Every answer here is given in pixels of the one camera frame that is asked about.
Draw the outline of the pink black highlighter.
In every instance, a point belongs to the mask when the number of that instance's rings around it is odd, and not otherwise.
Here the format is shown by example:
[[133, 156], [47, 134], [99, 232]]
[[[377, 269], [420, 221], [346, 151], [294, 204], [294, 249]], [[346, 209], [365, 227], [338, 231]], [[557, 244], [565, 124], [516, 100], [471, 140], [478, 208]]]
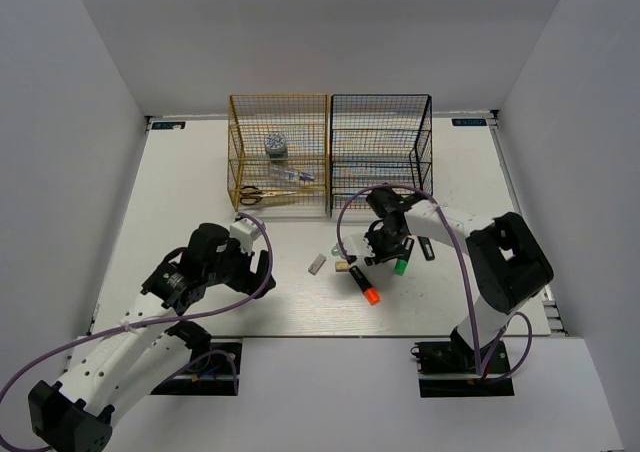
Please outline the pink black highlighter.
[[426, 261], [434, 261], [435, 253], [432, 247], [432, 243], [428, 237], [419, 236], [418, 242]]

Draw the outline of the grey white eraser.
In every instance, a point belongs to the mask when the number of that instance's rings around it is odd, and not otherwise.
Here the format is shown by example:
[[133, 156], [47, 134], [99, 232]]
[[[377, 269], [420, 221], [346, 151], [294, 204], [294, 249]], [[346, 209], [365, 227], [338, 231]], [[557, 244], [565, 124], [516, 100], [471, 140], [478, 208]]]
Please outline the grey white eraser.
[[326, 263], [326, 260], [327, 258], [325, 255], [319, 254], [308, 267], [308, 272], [311, 275], [316, 275]]

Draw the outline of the small beige eraser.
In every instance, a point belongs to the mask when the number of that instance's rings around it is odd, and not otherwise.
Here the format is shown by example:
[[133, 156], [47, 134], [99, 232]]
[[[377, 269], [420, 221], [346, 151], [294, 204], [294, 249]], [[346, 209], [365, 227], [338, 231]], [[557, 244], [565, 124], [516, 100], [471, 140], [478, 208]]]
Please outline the small beige eraser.
[[349, 269], [349, 263], [345, 260], [340, 260], [335, 262], [335, 271], [336, 272], [346, 272]]

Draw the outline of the black handled scissors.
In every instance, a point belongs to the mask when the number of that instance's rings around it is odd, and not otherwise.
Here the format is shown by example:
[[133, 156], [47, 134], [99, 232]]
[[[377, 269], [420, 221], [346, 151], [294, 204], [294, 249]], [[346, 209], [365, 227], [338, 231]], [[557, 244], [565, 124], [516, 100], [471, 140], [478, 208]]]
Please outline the black handled scissors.
[[254, 206], [263, 200], [280, 199], [296, 195], [295, 191], [266, 191], [256, 186], [243, 186], [239, 191], [239, 203]]

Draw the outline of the round blue white tape tin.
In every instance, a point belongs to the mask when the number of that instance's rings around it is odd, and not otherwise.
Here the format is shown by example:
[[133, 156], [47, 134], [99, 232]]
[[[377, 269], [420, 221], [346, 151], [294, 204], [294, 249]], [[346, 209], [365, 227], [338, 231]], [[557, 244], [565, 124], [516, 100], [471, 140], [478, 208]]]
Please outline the round blue white tape tin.
[[274, 132], [264, 138], [264, 149], [272, 160], [281, 160], [288, 157], [287, 139], [283, 133]]

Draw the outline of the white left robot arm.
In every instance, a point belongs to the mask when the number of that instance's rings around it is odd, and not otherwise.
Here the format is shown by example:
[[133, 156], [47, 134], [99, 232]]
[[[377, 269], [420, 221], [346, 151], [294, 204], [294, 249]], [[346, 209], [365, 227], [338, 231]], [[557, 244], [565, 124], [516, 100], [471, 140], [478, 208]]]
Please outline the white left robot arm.
[[255, 253], [264, 223], [239, 214], [223, 227], [202, 223], [189, 243], [169, 252], [143, 282], [113, 331], [53, 384], [29, 392], [33, 432], [54, 451], [101, 451], [115, 423], [162, 382], [205, 368], [212, 336], [188, 310], [223, 285], [251, 299], [275, 287], [273, 251]]

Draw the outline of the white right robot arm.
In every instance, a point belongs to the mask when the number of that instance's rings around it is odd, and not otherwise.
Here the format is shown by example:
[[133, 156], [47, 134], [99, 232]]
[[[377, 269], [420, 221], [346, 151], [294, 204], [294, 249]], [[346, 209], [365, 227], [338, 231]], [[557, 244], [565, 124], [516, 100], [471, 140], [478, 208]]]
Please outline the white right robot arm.
[[484, 372], [510, 319], [554, 278], [523, 217], [481, 217], [438, 205], [420, 192], [401, 196], [388, 186], [372, 189], [366, 202], [377, 216], [363, 236], [366, 264], [400, 258], [411, 236], [449, 245], [460, 260], [469, 259], [470, 268], [461, 266], [469, 311], [451, 333], [451, 356], [463, 370]]

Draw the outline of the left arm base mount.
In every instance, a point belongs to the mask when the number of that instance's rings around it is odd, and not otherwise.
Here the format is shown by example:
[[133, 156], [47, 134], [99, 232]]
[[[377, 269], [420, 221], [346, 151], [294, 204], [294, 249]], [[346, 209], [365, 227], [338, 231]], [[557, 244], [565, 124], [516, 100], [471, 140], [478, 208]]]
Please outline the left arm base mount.
[[177, 376], [155, 387], [155, 396], [233, 397], [240, 385], [243, 343], [241, 341], [212, 342], [211, 348], [221, 350], [233, 360], [234, 367], [221, 353], [212, 354]]

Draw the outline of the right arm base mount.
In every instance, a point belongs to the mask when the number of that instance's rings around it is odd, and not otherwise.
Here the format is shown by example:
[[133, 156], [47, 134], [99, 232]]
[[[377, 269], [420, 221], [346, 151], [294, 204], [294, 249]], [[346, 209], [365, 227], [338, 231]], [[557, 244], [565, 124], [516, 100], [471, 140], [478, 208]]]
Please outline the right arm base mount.
[[417, 364], [421, 398], [483, 398], [515, 395], [511, 378], [498, 381], [511, 365], [506, 346], [499, 342], [482, 376], [475, 366], [454, 353], [449, 341], [416, 342], [410, 349]]

